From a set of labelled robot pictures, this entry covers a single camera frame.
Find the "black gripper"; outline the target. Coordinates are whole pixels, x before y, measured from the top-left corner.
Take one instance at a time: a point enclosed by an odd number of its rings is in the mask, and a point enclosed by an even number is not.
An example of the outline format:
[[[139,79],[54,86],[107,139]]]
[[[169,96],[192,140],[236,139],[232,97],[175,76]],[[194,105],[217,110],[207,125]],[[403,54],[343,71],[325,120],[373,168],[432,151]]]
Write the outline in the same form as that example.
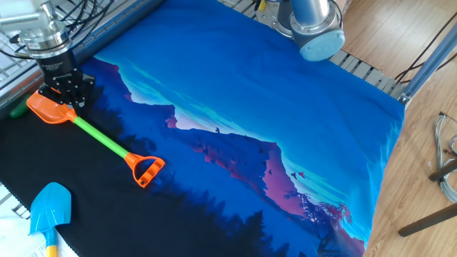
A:
[[[69,87],[67,104],[73,108],[82,108],[86,105],[96,79],[94,76],[83,74],[71,50],[58,56],[37,59],[36,62],[44,75],[45,83],[40,85],[39,94],[62,105],[66,103],[66,99],[56,89]]]

